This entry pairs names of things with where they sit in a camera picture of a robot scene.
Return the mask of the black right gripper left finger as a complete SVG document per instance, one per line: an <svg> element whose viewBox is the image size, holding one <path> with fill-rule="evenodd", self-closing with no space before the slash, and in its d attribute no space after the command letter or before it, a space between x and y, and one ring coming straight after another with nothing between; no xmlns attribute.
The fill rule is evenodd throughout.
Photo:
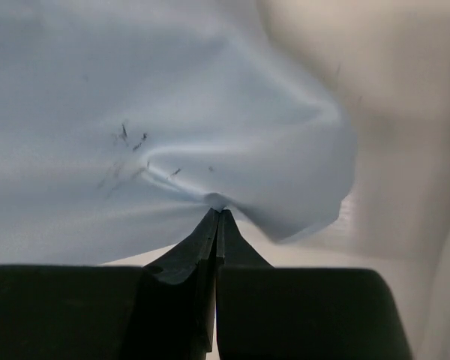
<svg viewBox="0 0 450 360"><path fill-rule="evenodd" d="M204 359L217 229L143 267L0 265L0 359Z"/></svg>

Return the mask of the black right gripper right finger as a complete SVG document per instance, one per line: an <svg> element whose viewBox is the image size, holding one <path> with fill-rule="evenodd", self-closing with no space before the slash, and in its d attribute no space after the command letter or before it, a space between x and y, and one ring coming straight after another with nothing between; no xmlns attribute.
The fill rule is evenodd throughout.
<svg viewBox="0 0 450 360"><path fill-rule="evenodd" d="M279 268L232 213L217 228L217 347L222 359L411 359L392 292L368 268Z"/></svg>

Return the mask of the light blue pillowcase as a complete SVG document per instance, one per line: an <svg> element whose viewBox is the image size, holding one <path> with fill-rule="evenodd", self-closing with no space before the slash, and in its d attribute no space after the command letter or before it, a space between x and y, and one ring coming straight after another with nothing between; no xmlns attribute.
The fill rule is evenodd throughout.
<svg viewBox="0 0 450 360"><path fill-rule="evenodd" d="M235 209L333 223L356 135L255 1L0 1L0 263L101 264Z"/></svg>

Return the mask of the white pillow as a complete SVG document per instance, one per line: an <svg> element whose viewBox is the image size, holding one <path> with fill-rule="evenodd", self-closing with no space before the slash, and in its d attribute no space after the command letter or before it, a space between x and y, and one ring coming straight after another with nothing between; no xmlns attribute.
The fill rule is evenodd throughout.
<svg viewBox="0 0 450 360"><path fill-rule="evenodd" d="M450 359L450 1L261 1L270 38L336 92L358 133L355 185L283 266L369 266L417 359Z"/></svg>

